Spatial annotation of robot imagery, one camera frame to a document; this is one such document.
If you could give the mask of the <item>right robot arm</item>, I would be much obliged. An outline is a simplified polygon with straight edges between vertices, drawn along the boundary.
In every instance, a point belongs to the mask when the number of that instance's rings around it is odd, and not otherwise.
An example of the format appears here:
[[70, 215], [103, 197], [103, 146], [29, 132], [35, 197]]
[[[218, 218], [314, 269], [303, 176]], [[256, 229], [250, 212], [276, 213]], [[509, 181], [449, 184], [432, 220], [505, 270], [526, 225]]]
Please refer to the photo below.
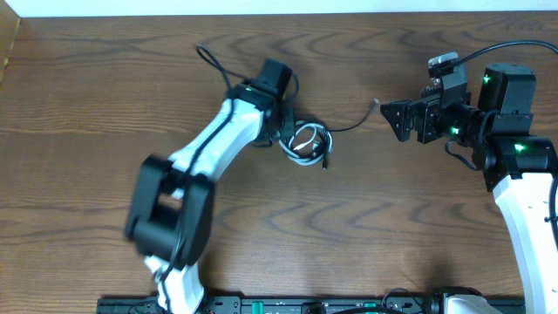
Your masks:
[[530, 133], [536, 77], [523, 65], [485, 69], [477, 106], [471, 106], [464, 67], [441, 77], [420, 100], [395, 101], [380, 112], [396, 137], [415, 132], [427, 144], [445, 138], [473, 150], [467, 167], [483, 174], [504, 216], [521, 275], [525, 311], [557, 311], [557, 152]]

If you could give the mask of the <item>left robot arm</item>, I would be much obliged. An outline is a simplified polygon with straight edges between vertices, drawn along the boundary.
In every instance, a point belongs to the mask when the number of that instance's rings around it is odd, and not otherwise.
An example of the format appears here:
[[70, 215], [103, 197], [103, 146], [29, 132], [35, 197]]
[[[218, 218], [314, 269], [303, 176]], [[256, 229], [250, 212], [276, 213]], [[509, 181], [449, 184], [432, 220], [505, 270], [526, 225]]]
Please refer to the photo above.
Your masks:
[[205, 290], [198, 261], [212, 225], [216, 183], [248, 144], [277, 139], [295, 74], [268, 58], [255, 78], [228, 88], [220, 111], [185, 147], [167, 158], [148, 156], [139, 168], [125, 235], [152, 272], [166, 313], [194, 313]]

